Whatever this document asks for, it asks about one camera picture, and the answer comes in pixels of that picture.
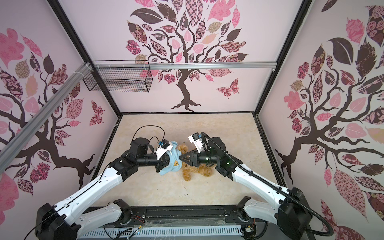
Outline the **light blue bear hoodie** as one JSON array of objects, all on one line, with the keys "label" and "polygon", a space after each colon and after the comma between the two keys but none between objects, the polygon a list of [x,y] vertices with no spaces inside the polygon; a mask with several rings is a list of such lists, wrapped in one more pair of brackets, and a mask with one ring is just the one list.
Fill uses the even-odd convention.
[{"label": "light blue bear hoodie", "polygon": [[169,172],[177,172],[182,168],[182,161],[179,159],[179,157],[182,155],[181,151],[178,150],[178,143],[175,141],[171,141],[172,143],[172,149],[170,151],[167,151],[167,154],[170,157],[169,164],[160,170],[160,175],[165,175]]}]

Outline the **brown teddy bear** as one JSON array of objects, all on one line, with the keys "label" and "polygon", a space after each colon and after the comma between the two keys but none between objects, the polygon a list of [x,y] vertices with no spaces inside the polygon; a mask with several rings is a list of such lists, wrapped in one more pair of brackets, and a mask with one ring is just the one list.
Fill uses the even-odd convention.
[{"label": "brown teddy bear", "polygon": [[208,167],[207,165],[200,165],[198,167],[191,167],[184,162],[182,162],[182,164],[183,164],[182,165],[183,179],[186,182],[189,182],[192,179],[192,174],[200,174],[204,177],[211,177],[213,175],[212,168]]}]

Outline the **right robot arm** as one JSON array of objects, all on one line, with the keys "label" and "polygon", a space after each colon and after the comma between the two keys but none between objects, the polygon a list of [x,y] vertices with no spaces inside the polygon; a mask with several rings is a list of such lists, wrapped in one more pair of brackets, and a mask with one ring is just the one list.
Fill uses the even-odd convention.
[{"label": "right robot arm", "polygon": [[180,156],[191,166],[215,165],[216,171],[236,183],[242,184],[264,199],[264,202],[244,197],[238,204],[242,221],[260,219],[275,224],[290,239],[299,240],[307,230],[313,214],[303,192],[275,184],[253,172],[241,160],[230,155],[220,138],[207,139],[198,133],[189,136],[195,150]]}]

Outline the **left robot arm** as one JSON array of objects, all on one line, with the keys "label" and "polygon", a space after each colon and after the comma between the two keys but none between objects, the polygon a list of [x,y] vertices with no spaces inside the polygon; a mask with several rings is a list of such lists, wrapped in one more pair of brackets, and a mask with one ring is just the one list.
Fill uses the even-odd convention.
[{"label": "left robot arm", "polygon": [[108,223],[130,222],[131,207],[123,200],[87,213],[86,210],[109,190],[136,173],[139,167],[154,166],[156,172],[167,167],[173,155],[173,142],[162,140],[154,149],[150,141],[137,138],[119,158],[110,162],[103,173],[76,193],[51,206],[45,204],[37,213],[33,230],[39,240],[77,240]]}]

